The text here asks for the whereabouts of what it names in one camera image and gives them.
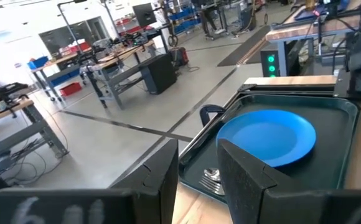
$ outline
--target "blue plate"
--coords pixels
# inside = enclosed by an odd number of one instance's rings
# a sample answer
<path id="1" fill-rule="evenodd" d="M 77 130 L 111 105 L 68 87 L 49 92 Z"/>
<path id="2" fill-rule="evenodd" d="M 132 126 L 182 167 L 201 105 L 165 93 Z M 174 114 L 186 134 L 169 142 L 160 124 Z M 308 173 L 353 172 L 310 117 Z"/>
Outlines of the blue plate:
<path id="1" fill-rule="evenodd" d="M 226 139 L 271 167 L 294 162 L 310 152 L 316 132 L 305 118 L 283 110 L 259 110 L 231 119 L 219 130 Z"/>

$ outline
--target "computer monitor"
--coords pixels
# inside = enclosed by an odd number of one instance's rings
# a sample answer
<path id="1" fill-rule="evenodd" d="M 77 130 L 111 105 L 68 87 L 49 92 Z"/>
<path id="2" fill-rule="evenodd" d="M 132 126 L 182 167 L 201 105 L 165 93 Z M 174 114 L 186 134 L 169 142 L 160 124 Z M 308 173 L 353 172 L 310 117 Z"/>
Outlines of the computer monitor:
<path id="1" fill-rule="evenodd" d="M 139 26 L 142 28 L 157 22 L 150 3 L 133 6 L 133 11 L 139 22 Z"/>

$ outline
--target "tray rim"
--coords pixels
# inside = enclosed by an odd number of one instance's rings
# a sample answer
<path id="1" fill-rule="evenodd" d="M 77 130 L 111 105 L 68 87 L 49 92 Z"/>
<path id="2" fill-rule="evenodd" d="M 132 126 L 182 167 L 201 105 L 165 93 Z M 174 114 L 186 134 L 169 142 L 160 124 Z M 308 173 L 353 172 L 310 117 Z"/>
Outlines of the tray rim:
<path id="1" fill-rule="evenodd" d="M 337 184 L 337 188 L 336 189 L 341 189 L 344 187 L 345 185 L 345 179 L 346 179 L 346 173 L 348 171 L 348 167 L 349 167 L 349 159 L 350 159 L 350 155 L 351 155 L 351 151 L 352 148 L 354 146 L 354 141 L 355 141 L 355 134 L 356 134 L 356 130 L 357 130 L 357 126 L 359 125 L 359 118 L 360 118 L 360 111 L 361 108 L 360 106 L 350 100 L 347 99 L 343 99 L 343 98 L 334 98 L 334 97 L 320 97 L 320 96 L 299 96 L 299 95 L 268 95 L 268 94 L 256 94 L 256 93 L 240 93 L 240 92 L 236 92 L 224 105 L 223 108 L 226 109 L 226 112 L 224 114 L 216 114 L 210 121 L 209 123 L 204 126 L 202 128 L 202 130 L 196 135 L 195 138 L 193 138 L 193 140 L 186 146 L 185 150 L 182 151 L 182 153 L 179 155 L 179 165 L 178 165 L 178 169 L 179 169 L 179 180 L 180 183 L 183 184 L 184 186 L 191 188 L 193 190 L 198 191 L 201 194 L 204 194 L 210 198 L 213 198 L 215 200 L 218 200 L 219 202 L 222 203 L 226 203 L 225 200 L 225 196 L 220 196 L 220 195 L 215 195 L 211 192 L 209 192 L 208 190 L 203 191 L 200 190 L 196 187 L 194 187 L 193 185 L 189 184 L 188 181 L 186 181 L 181 172 L 182 172 L 182 167 L 183 165 L 181 165 L 181 160 L 188 155 L 189 151 L 192 149 L 192 147 L 197 143 L 198 140 L 200 140 L 200 138 L 203 136 L 203 134 L 206 134 L 207 131 L 212 128 L 215 124 L 217 124 L 218 122 L 220 122 L 225 116 L 228 116 L 228 109 L 230 109 L 233 105 L 235 105 L 238 101 L 240 101 L 242 98 L 254 98 L 254 97 L 260 97 L 260 96 L 273 96 L 273 97 L 298 97 L 298 98 L 323 98 L 323 99 L 334 99 L 337 101 L 344 101 L 347 103 L 350 103 L 354 106 L 354 108 L 356 108 L 356 114 L 355 114 L 355 118 L 354 118 L 354 125 L 352 126 L 352 138 L 349 139 L 348 142 L 348 151 L 347 153 L 345 153 L 345 156 L 343 158 L 343 162 L 342 162 L 342 167 L 340 169 L 340 176 L 338 178 L 338 184 Z"/>

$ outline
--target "fork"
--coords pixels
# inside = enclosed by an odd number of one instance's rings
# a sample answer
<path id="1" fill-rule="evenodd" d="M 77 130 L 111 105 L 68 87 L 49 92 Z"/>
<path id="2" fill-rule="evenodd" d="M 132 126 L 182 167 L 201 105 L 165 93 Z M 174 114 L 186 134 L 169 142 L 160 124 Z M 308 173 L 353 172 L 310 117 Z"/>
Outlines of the fork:
<path id="1" fill-rule="evenodd" d="M 209 179 L 207 176 L 203 175 L 201 180 L 199 181 L 201 185 L 209 189 L 211 192 L 213 192 L 216 195 L 225 195 L 225 191 L 223 191 L 222 184 L 217 183 L 211 179 Z"/>

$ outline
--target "workbench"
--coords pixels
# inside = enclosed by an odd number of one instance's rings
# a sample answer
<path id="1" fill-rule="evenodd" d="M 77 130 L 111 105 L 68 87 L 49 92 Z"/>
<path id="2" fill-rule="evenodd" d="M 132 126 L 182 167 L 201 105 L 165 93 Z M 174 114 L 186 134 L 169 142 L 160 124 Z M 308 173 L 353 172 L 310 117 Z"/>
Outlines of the workbench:
<path id="1" fill-rule="evenodd" d="M 350 0 L 349 5 L 346 9 L 353 10 L 360 6 L 361 0 Z M 296 22 L 294 16 L 297 15 L 300 11 L 304 10 L 305 6 L 300 7 L 297 11 L 293 12 L 282 24 L 290 24 Z M 354 29 L 359 28 L 360 16 L 349 16 L 343 17 L 343 21 L 350 24 Z M 347 34 L 351 33 L 350 30 L 345 24 L 338 20 L 326 21 L 322 26 L 322 37 L 328 35 L 336 34 Z M 278 60 L 279 60 L 279 74 L 282 77 L 287 76 L 287 55 L 286 55 L 286 43 L 287 41 L 292 40 L 308 40 L 308 55 L 310 57 L 314 56 L 314 38 L 318 37 L 318 28 L 314 27 L 312 24 L 306 24 L 301 26 L 295 26 L 284 29 L 275 29 L 267 33 L 266 40 L 271 43 L 276 43 L 278 46 Z"/>
<path id="2" fill-rule="evenodd" d="M 140 71 L 141 61 L 138 57 L 138 52 L 144 51 L 146 49 L 150 53 L 151 57 L 156 56 L 154 41 L 150 40 L 146 44 L 125 49 L 117 55 L 109 55 L 99 60 L 100 63 L 94 66 L 94 71 L 95 75 L 103 77 L 102 80 L 107 87 L 106 96 L 97 86 L 93 74 L 91 72 L 86 72 L 87 77 L 90 79 L 93 89 L 98 95 L 98 98 L 104 108 L 107 108 L 105 101 L 111 100 L 116 101 L 120 109 L 124 109 L 123 103 L 120 99 L 120 94 L 141 82 L 143 80 L 143 77 L 139 77 L 133 80 L 131 83 L 127 83 L 126 85 L 120 85 L 120 83 Z M 135 60 L 138 64 L 134 67 L 128 67 L 126 70 L 123 70 L 123 67 L 126 67 L 126 65 L 123 63 L 123 60 L 127 59 L 132 55 L 134 55 Z"/>
<path id="3" fill-rule="evenodd" d="M 32 100 L 23 99 L 17 101 L 16 103 L 17 104 L 11 108 L 12 111 L 16 112 L 22 110 L 32 124 L 0 141 L 0 154 L 10 150 L 10 148 L 13 146 L 21 143 L 35 134 L 40 134 L 42 139 L 36 141 L 35 144 L 30 149 L 21 154 L 17 160 L 12 159 L 11 162 L 6 161 L 5 165 L 11 165 L 14 162 L 17 162 L 19 159 L 26 157 L 26 155 L 43 146 L 44 144 L 48 144 L 50 146 L 56 157 L 63 157 L 64 155 L 68 154 L 67 149 L 64 147 L 60 139 L 52 131 L 44 117 L 42 117 L 42 115 L 38 112 L 37 108 L 35 108 L 34 102 Z M 12 113 L 9 110 L 0 111 L 0 119 L 10 115 L 12 115 Z"/>
<path id="4" fill-rule="evenodd" d="M 92 48 L 88 48 L 88 49 L 85 49 L 83 52 L 89 52 Z M 48 62 L 46 63 L 44 66 L 40 67 L 40 68 L 37 68 L 37 69 L 33 69 L 31 70 L 32 74 L 34 75 L 35 79 L 37 80 L 37 82 L 39 83 L 39 85 L 41 86 L 41 88 L 45 91 L 45 94 L 50 98 L 51 101 L 55 101 L 56 99 L 58 99 L 59 101 L 61 101 L 61 97 L 59 96 L 59 94 L 57 93 L 57 91 L 55 90 L 55 86 L 57 86 L 58 84 L 54 85 L 52 83 L 53 80 L 56 80 L 64 75 L 67 75 L 69 74 L 70 72 L 74 72 L 76 71 L 77 69 L 79 69 L 80 67 L 78 65 L 73 65 L 69 68 L 66 68 L 60 72 L 57 72 L 51 76 L 47 76 L 46 73 L 44 72 L 44 69 L 45 68 L 49 68 L 53 65 L 58 65 L 59 63 L 62 63 L 62 62 L 66 62 L 66 61 L 69 61 L 69 60 L 73 60 L 75 57 L 77 57 L 77 53 L 74 53 L 74 54 L 70 54 L 70 55 L 66 55 L 54 62 Z M 49 91 L 52 91 L 52 93 L 54 94 L 54 97 L 51 97 Z"/>
<path id="5" fill-rule="evenodd" d="M 323 75 L 304 77 L 249 78 L 245 82 L 245 84 L 307 85 L 335 84 L 335 81 L 336 78 L 332 75 Z M 350 164 L 347 171 L 345 188 L 361 189 L 361 111 L 359 124 L 357 126 L 357 132 L 354 137 L 354 146 L 350 155 Z M 175 209 L 172 223 L 224 224 L 232 223 L 232 219 L 226 205 L 214 201 L 211 198 L 199 194 L 198 192 L 189 189 L 182 184 L 179 184 L 176 193 Z"/>

